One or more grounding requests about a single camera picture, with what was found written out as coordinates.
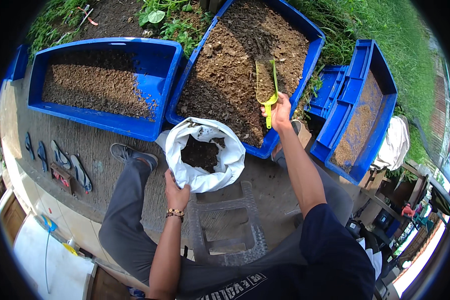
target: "concrete floor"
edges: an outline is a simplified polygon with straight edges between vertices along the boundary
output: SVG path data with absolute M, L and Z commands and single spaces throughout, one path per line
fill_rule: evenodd
M 0 132 L 12 146 L 14 155 L 27 174 L 44 190 L 53 195 L 67 207 L 84 215 L 92 221 L 101 223 L 113 192 L 115 181 L 123 165 L 109 152 L 112 143 L 126 143 L 138 150 L 154 153 L 160 160 L 159 167 L 147 182 L 142 211 L 144 228 L 156 234 L 162 231 L 166 209 L 164 172 L 167 164 L 161 148 L 154 142 L 146 142 L 97 129 L 60 117 L 36 112 L 27 108 L 28 78 L 30 68 L 23 80 L 5 82 L 0 94 Z M 93 191 L 84 193 L 84 189 L 75 182 L 75 196 L 72 196 L 54 183 L 50 172 L 42 171 L 40 160 L 30 159 L 24 147 L 25 133 L 29 132 L 33 150 L 36 154 L 38 141 L 43 141 L 48 163 L 53 161 L 50 147 L 54 140 L 63 152 L 69 155 L 79 154 L 79 159 L 93 184 Z M 360 199 L 360 187 L 325 169 L 354 199 Z M 240 181 L 252 183 L 253 195 L 259 210 L 259 218 L 265 233 L 269 249 L 276 247 L 285 237 L 294 231 L 293 217 L 298 211 L 297 200 L 288 178 L 288 174 L 270 160 L 246 155 L 245 169 L 238 180 L 215 192 L 198 194 L 199 202 L 210 203 L 241 197 Z M 357 202 L 354 211 L 364 204 Z M 203 226 L 213 239 L 228 238 L 240 226 L 242 218 L 231 211 L 203 216 Z M 189 234 L 188 220 L 182 226 L 182 236 Z

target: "white cloth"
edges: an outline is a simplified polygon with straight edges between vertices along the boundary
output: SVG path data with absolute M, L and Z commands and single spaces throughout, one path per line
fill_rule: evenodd
M 398 169 L 410 148 L 410 137 L 405 122 L 397 116 L 390 119 L 387 135 L 381 144 L 377 158 L 370 166 L 371 170 Z
M 214 143 L 213 138 L 224 138 L 225 148 L 218 147 L 218 164 L 210 174 L 201 167 L 182 162 L 182 149 L 189 138 Z M 213 192 L 234 183 L 245 167 L 245 147 L 232 129 L 215 120 L 188 117 L 173 129 L 163 131 L 155 141 L 165 152 L 168 168 L 172 170 L 180 188 L 190 185 L 193 193 Z
M 382 251 L 378 251 L 377 253 L 373 254 L 373 250 L 371 248 L 365 249 L 364 237 L 357 238 L 356 241 L 365 250 L 368 259 L 370 260 L 373 268 L 375 269 L 375 280 L 377 280 L 378 276 L 380 276 L 380 273 L 382 272 Z

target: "blue plastic tray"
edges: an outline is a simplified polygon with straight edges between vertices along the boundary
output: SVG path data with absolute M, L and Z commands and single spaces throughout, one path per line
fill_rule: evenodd
M 180 95 L 182 93 L 183 88 L 187 83 L 187 78 L 192 70 L 193 64 L 197 60 L 197 57 L 200 53 L 200 50 L 205 44 L 208 36 L 210 35 L 211 30 L 215 27 L 218 22 L 218 18 L 221 17 L 225 11 L 235 2 L 235 0 L 228 0 L 222 6 L 222 8 L 218 11 L 218 13 L 213 18 L 210 27 L 207 32 L 203 36 L 202 40 L 198 44 L 198 46 L 193 50 L 190 59 L 183 71 L 180 74 L 180 80 L 178 81 L 177 87 L 173 92 L 172 98 L 170 99 L 170 103 L 166 109 L 166 119 L 168 122 L 176 125 L 182 122 L 185 118 L 176 114 L 177 104 L 180 100 Z M 304 15 L 302 15 L 298 10 L 290 6 L 288 3 L 282 0 L 263 0 L 270 8 L 274 11 L 282 15 L 282 17 L 290 23 L 290 25 L 294 26 L 298 31 L 300 31 L 306 39 L 310 42 L 308 47 L 308 54 L 305 58 L 305 62 L 303 64 L 303 73 L 302 79 L 300 80 L 298 87 L 296 88 L 293 95 L 290 97 L 290 102 L 292 104 L 292 109 L 290 111 L 290 117 L 292 117 L 293 112 L 297 108 L 297 104 L 299 102 L 300 96 L 303 93 L 303 89 L 305 85 L 312 75 L 313 69 L 315 68 L 315 64 L 317 63 L 318 57 L 320 56 L 320 52 L 322 51 L 322 47 L 325 43 L 325 35 L 324 33 L 309 19 L 307 19 Z M 279 140 L 278 133 L 274 129 L 270 129 L 268 133 L 265 135 L 263 139 L 263 144 L 260 148 L 251 146 L 247 143 L 242 142 L 245 147 L 247 153 L 255 155 L 261 159 L 266 159 L 272 153 L 273 148 L 277 145 Z
M 377 108 L 370 108 L 371 111 L 377 109 L 377 116 L 374 120 L 371 120 L 372 127 L 367 140 L 354 164 L 352 165 L 351 161 L 345 162 L 345 165 L 352 166 L 350 173 L 347 173 L 341 167 L 333 164 L 330 159 L 345 134 L 352 117 L 355 114 L 360 117 L 360 111 L 356 110 L 356 107 L 365 104 L 360 96 L 370 70 L 377 80 L 383 97 Z M 343 86 L 343 92 L 332 105 L 330 114 L 317 140 L 313 143 L 310 153 L 323 161 L 327 168 L 358 185 L 382 146 L 397 99 L 397 87 L 394 78 L 375 40 L 357 40 Z M 353 138 L 349 136 L 346 136 L 345 140 L 350 145 L 355 143 Z
M 148 101 L 155 99 L 157 104 L 150 117 L 129 117 L 42 101 L 45 72 L 51 55 L 68 51 L 112 49 L 137 54 L 133 60 L 139 70 L 135 73 L 138 89 L 144 94 L 150 94 Z M 155 141 L 162 131 L 163 114 L 182 53 L 182 47 L 177 42 L 133 37 L 96 38 L 42 50 L 36 54 L 33 62 L 28 108 L 140 140 Z
M 323 85 L 316 92 L 316 97 L 312 95 L 310 103 L 304 107 L 304 110 L 326 119 L 343 87 L 347 70 L 348 66 L 325 66 L 319 75 Z
M 28 63 L 28 45 L 20 45 L 17 48 L 15 57 L 6 69 L 5 80 L 14 81 L 25 77 L 25 70 Z

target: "right hand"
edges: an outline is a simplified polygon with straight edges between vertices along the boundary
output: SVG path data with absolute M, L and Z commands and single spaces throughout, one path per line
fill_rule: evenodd
M 261 115 L 267 117 L 265 113 L 265 107 L 261 107 Z M 271 126 L 277 132 L 291 126 L 290 123 L 290 110 L 292 105 L 286 93 L 278 92 L 278 99 L 275 104 L 271 106 Z
M 190 185 L 185 184 L 183 189 L 180 189 L 175 183 L 175 177 L 172 176 L 172 170 L 170 169 L 165 172 L 165 196 L 168 208 L 180 211 L 187 207 L 190 198 Z

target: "scoop handle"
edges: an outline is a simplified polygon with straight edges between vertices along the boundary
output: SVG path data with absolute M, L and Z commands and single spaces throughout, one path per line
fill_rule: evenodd
M 272 127 L 272 106 L 265 104 L 265 113 L 267 114 L 266 122 L 267 128 L 270 129 Z

